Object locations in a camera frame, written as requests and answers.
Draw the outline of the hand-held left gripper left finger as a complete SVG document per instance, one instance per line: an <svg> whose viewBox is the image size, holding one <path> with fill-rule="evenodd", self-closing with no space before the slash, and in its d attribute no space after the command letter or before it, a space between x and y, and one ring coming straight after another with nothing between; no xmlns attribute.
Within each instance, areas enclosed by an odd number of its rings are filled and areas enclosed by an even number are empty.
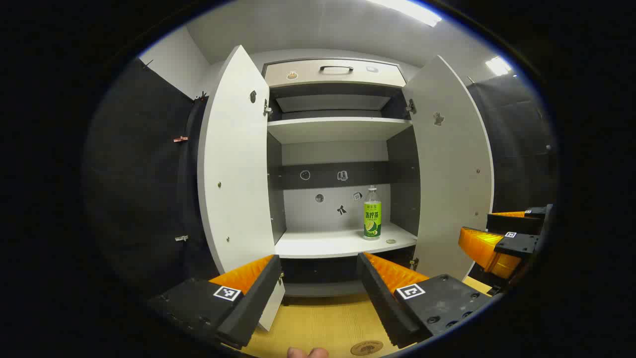
<svg viewBox="0 0 636 358"><path fill-rule="evenodd" d="M187 279L147 300L178 329L207 344L248 345L279 283L278 255L268 255L212 279Z"/></svg>

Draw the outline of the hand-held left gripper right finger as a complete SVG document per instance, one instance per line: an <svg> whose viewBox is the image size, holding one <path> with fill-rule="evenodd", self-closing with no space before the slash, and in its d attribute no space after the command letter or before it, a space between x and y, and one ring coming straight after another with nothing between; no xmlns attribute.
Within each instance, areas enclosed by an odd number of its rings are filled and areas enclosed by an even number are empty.
<svg viewBox="0 0 636 358"><path fill-rule="evenodd" d="M491 301L450 275L429 278L368 252L357 255L357 275L391 344L400 349L444 335Z"/></svg>

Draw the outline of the round wooden coaster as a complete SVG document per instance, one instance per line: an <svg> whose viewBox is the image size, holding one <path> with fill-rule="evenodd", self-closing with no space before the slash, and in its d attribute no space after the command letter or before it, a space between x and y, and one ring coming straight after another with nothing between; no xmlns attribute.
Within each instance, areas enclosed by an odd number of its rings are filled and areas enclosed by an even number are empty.
<svg viewBox="0 0 636 358"><path fill-rule="evenodd" d="M381 351L383 348L384 343L381 341L366 340L353 345L350 349L350 353L357 357L368 356Z"/></svg>

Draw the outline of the white cabinet door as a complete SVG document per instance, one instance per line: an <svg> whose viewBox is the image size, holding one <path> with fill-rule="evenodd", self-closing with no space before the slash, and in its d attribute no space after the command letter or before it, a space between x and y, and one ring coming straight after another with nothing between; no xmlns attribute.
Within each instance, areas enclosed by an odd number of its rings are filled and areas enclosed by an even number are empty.
<svg viewBox="0 0 636 358"><path fill-rule="evenodd" d="M484 230L494 198L494 168L483 118L450 64L434 56L402 89L411 115L420 175L414 258L428 277L463 280L474 260L459 246L462 227Z"/></svg>
<svg viewBox="0 0 636 358"><path fill-rule="evenodd" d="M220 274L275 253L269 206L269 86L238 45L213 81L198 137L198 203Z"/></svg>

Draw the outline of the green label clear bottle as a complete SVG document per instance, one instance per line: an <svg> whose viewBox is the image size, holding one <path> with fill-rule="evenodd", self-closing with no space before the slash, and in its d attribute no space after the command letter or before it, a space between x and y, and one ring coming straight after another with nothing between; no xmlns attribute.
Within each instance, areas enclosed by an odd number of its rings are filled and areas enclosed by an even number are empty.
<svg viewBox="0 0 636 358"><path fill-rule="evenodd" d="M363 239L377 240L382 228L382 201L378 188L371 185L363 202Z"/></svg>

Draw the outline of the white and grey cabinet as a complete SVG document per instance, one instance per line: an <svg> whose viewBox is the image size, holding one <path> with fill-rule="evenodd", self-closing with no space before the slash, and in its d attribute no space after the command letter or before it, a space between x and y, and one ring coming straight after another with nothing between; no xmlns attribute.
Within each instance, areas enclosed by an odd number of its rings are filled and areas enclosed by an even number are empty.
<svg viewBox="0 0 636 358"><path fill-rule="evenodd" d="M306 58L394 60L324 48L251 55L256 67ZM267 168L275 252L293 298L363 292L356 257L368 251L415 267L420 186L411 100L402 88L313 84L270 88ZM363 202L378 188L382 228L363 239Z"/></svg>

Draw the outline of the black backdrop cloth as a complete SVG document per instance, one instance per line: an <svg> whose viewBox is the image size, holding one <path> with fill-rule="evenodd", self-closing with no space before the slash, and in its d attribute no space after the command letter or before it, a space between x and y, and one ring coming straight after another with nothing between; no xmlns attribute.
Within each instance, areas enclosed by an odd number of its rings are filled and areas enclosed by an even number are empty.
<svg viewBox="0 0 636 358"><path fill-rule="evenodd" d="M557 141L542 99L504 75L468 85L490 141L493 212L523 211L558 199Z"/></svg>
<svg viewBox="0 0 636 358"><path fill-rule="evenodd" d="M103 255L143 299L218 274L197 186L208 97L191 99L134 59L105 93L89 127L83 188ZM174 143L179 136L188 141ZM175 242L188 235L186 242Z"/></svg>

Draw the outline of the small ceiling light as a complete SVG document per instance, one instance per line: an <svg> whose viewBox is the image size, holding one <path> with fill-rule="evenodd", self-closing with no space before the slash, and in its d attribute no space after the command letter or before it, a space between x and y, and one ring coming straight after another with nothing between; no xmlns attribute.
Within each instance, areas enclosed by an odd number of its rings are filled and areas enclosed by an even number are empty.
<svg viewBox="0 0 636 358"><path fill-rule="evenodd" d="M512 71L512 67L500 56L493 57L484 64L496 77L507 75Z"/></svg>

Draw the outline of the long ceiling light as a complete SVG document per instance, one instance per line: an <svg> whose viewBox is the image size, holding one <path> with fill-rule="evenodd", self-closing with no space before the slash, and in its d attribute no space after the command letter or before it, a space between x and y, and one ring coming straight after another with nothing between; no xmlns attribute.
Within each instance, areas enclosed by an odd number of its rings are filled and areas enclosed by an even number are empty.
<svg viewBox="0 0 636 358"><path fill-rule="evenodd" d="M429 27L436 27L442 18L436 12L429 9L424 4L415 0L366 0L370 3L386 7L409 16L418 22L425 23Z"/></svg>

